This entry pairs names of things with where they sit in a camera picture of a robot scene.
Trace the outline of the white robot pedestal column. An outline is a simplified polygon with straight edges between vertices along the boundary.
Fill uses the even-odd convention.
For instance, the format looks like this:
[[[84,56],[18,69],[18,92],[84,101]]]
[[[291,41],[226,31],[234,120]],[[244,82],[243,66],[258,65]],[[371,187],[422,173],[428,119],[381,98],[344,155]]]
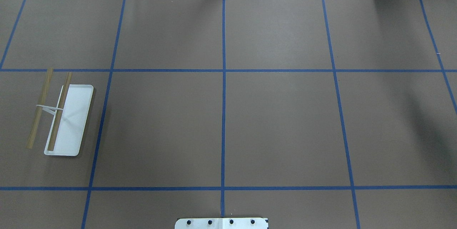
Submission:
[[[178,219],[175,229],[269,229],[264,218],[195,218]]]

